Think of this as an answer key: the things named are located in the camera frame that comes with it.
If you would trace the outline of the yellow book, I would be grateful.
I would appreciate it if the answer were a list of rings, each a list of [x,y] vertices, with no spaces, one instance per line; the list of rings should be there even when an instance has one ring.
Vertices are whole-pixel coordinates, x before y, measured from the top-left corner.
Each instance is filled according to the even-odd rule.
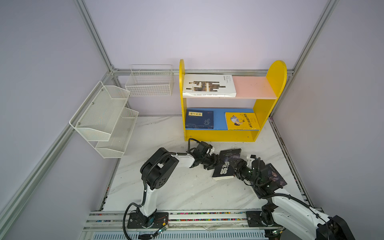
[[[230,131],[259,131],[261,129],[255,113],[225,113]]]

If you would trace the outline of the white book La Dame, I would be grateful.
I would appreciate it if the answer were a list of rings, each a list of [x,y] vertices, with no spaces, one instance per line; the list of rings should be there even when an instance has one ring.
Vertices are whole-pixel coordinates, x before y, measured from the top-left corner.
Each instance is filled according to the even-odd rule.
[[[232,75],[187,74],[182,95],[185,98],[235,98],[237,92]]]

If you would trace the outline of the black book white lettering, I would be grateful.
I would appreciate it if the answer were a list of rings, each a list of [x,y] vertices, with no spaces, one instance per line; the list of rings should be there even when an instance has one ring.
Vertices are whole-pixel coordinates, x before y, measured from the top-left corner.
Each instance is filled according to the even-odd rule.
[[[223,150],[220,152],[220,163],[215,167],[212,178],[216,181],[232,179],[235,177],[235,170],[231,163],[241,156],[241,149]]]

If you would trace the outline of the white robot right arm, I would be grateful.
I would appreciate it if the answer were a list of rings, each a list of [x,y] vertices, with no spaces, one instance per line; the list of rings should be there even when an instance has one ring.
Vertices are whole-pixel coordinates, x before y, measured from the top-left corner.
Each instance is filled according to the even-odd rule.
[[[353,240],[355,237],[347,222],[340,216],[330,217],[304,201],[289,194],[287,182],[272,164],[265,164],[255,155],[252,163],[243,159],[230,161],[235,176],[248,181],[256,196],[267,203],[262,206],[259,224],[279,225],[302,240]]]

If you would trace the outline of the navy book Sunzi yellow label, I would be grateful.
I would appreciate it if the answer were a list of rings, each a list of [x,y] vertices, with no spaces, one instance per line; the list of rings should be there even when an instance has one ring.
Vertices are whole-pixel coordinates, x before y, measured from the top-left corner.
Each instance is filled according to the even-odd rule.
[[[186,129],[213,129],[214,112],[203,110],[187,110]]]

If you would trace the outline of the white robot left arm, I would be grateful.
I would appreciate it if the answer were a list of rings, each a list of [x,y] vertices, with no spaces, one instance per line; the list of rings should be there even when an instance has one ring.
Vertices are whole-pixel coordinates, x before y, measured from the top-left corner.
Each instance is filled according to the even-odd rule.
[[[170,152],[159,148],[141,167],[140,173],[144,192],[141,204],[135,206],[136,220],[139,225],[149,228],[155,224],[157,214],[157,191],[162,188],[176,168],[195,168],[202,165],[205,170],[212,170],[223,163],[218,154],[214,153],[212,145],[192,139],[198,145],[191,148],[188,144],[185,153]]]

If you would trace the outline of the dark purple illustrated book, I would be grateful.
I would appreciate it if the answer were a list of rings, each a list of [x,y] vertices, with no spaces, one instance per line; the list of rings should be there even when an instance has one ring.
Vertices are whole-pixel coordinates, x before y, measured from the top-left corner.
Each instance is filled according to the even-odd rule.
[[[267,164],[267,173],[268,178],[278,184],[281,187],[284,187],[287,185],[287,182],[282,177],[282,175],[277,171],[277,169],[272,164]]]

